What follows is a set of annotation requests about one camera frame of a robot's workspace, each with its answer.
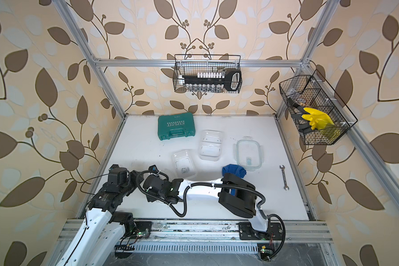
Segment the clear lunch box lid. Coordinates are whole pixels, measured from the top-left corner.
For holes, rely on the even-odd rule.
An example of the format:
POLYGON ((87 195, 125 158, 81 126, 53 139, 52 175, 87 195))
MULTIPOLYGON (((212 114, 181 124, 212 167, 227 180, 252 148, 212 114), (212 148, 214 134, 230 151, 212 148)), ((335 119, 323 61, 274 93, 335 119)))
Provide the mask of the clear lunch box lid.
POLYGON ((243 167, 246 171, 255 171, 262 167, 262 147, 251 137, 245 137, 238 140, 234 152, 237 164, 243 167))

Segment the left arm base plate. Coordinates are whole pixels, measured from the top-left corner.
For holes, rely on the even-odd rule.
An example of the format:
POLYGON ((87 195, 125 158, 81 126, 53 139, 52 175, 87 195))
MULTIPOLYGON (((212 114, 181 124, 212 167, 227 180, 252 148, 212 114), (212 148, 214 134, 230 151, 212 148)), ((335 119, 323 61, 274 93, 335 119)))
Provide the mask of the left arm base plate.
POLYGON ((152 225, 151 221, 128 221, 124 224, 123 238, 148 238, 152 225))

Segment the clear lunch box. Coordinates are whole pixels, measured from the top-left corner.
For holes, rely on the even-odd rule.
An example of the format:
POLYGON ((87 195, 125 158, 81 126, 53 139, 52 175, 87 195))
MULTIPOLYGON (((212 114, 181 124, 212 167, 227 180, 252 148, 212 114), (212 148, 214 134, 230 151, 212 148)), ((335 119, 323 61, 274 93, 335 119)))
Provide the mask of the clear lunch box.
POLYGON ((221 131, 202 131, 198 149, 199 158, 205 161, 218 161, 222 154, 223 137, 221 131))
POLYGON ((182 150, 172 155, 178 178, 193 180, 197 176, 195 162, 189 150, 182 150))

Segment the blue cleaning cloth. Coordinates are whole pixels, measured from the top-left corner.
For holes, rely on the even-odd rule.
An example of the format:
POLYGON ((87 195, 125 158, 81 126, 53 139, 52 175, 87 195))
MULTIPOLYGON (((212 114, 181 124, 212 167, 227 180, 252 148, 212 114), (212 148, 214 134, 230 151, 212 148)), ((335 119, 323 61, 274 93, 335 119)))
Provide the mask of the blue cleaning cloth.
POLYGON ((240 165, 229 164, 222 167, 222 176, 225 176, 225 174, 233 174, 239 178, 244 178, 247 174, 247 171, 240 165))

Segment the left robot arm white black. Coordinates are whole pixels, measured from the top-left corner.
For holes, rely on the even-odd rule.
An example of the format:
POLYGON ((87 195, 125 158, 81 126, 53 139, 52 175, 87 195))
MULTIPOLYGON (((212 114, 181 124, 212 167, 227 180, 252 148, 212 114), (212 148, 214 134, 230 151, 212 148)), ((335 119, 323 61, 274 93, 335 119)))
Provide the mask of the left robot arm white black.
POLYGON ((135 231, 133 214, 117 208, 137 189, 137 174, 119 165, 109 169, 107 182, 89 202, 82 225, 58 266, 102 266, 118 240, 135 231))

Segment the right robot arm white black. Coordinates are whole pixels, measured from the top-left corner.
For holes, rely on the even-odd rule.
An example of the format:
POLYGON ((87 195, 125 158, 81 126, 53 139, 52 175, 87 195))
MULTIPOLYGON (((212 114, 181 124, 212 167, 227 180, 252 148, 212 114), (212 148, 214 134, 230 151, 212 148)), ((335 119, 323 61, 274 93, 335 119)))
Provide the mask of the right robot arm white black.
POLYGON ((189 200, 211 197, 233 215, 248 219, 255 231, 268 230, 269 220, 261 209, 266 202, 265 196, 234 174, 226 173, 223 178, 210 182, 182 178, 170 181, 165 174, 144 171, 135 181, 149 202, 159 201, 167 205, 179 218, 187 215, 189 200))

